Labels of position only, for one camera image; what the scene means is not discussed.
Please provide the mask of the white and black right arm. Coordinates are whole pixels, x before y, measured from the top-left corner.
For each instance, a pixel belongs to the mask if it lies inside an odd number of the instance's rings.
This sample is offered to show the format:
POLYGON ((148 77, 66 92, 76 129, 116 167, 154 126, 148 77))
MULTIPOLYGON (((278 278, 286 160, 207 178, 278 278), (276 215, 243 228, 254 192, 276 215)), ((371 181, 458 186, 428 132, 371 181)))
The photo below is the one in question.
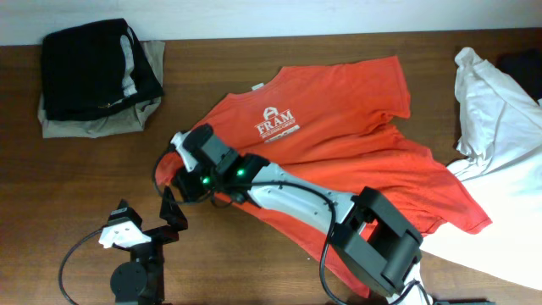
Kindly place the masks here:
POLYGON ((404 303, 411 291, 430 299, 414 275, 421 259, 421 233, 379 191, 365 187, 359 194, 332 191, 288 174, 277 164, 254 154, 222 153, 217 159, 177 151, 182 165, 176 178, 202 197, 221 192, 233 202, 249 202, 262 211, 278 212, 324 233, 319 276, 329 289, 325 263, 329 251, 357 280, 394 304, 404 303))

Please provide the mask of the orange FRAM t-shirt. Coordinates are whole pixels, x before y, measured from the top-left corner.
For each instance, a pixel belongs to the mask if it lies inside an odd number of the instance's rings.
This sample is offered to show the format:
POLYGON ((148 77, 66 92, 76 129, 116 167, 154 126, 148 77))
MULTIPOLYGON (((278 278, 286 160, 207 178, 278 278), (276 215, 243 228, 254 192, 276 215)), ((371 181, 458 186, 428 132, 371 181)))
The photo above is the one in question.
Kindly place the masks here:
POLYGON ((451 224, 477 234, 491 220, 431 151, 392 124, 410 115, 398 57, 284 67, 229 94, 206 116, 216 135, 288 173, 336 191, 380 191, 423 235, 451 224))

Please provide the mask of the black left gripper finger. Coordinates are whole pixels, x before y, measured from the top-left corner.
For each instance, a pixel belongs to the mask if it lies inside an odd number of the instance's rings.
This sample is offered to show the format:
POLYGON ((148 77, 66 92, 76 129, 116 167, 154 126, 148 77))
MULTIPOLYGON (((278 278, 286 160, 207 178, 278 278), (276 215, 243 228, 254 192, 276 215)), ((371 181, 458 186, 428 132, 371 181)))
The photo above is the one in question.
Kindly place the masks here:
POLYGON ((118 207, 114 210, 115 217, 130 217, 135 210, 130 207, 125 199, 121 199, 118 207))
POLYGON ((173 192, 168 186, 163 190, 159 217, 164 219, 176 231, 188 229, 188 221, 178 203, 174 200, 173 192))

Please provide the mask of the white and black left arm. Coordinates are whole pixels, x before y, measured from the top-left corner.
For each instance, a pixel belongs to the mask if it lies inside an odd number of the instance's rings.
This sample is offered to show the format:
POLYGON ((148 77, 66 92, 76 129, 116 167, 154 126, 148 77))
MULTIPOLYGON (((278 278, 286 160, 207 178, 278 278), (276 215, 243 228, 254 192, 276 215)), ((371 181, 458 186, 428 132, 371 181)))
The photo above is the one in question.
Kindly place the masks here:
POLYGON ((188 222, 174 202, 173 192, 164 189, 159 217, 166 224, 142 230, 141 216, 121 200, 102 229, 99 243, 130 254, 112 273, 110 287, 118 305, 158 305, 165 301, 163 247, 179 240, 188 222))

